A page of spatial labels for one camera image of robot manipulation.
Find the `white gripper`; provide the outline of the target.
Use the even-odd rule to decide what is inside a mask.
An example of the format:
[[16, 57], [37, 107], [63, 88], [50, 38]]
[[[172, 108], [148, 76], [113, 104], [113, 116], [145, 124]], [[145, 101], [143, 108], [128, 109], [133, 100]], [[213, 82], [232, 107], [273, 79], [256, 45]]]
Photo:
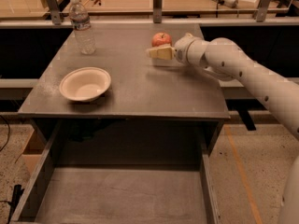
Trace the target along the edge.
[[147, 55], [152, 59], [172, 60], [176, 57], [179, 63], [199, 65], [206, 52], [208, 42], [201, 37], [186, 33], [175, 46], [164, 44], [147, 49]]

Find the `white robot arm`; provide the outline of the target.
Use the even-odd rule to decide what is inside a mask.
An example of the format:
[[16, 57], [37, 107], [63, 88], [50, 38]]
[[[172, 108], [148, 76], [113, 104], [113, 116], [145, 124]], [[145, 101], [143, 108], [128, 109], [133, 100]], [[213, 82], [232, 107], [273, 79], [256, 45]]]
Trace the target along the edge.
[[[222, 80], [238, 80], [295, 138], [299, 139], [299, 85], [253, 61], [232, 40], [210, 42], [186, 34], [174, 45], [147, 50], [156, 60], [176, 59]], [[290, 170], [280, 203], [278, 224], [299, 224], [299, 158]]]

